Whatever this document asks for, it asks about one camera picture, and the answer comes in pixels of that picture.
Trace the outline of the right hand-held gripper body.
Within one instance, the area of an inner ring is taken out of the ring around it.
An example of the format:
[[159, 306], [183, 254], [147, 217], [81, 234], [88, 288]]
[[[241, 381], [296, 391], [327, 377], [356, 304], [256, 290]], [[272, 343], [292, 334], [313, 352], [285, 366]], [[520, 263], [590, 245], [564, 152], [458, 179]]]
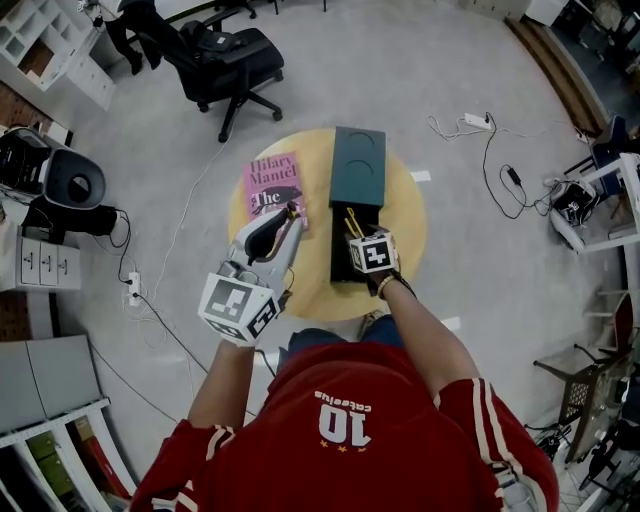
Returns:
[[348, 241], [351, 263], [362, 274], [396, 270], [398, 253], [390, 231], [378, 229], [364, 238]]

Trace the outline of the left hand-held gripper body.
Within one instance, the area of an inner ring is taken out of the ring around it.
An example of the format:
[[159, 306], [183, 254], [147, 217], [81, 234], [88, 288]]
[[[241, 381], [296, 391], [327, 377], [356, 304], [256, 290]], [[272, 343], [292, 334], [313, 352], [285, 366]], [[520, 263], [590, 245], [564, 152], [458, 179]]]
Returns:
[[286, 213], [263, 214], [238, 231], [226, 258], [207, 276], [198, 315], [238, 347], [254, 347], [282, 311], [304, 226]]

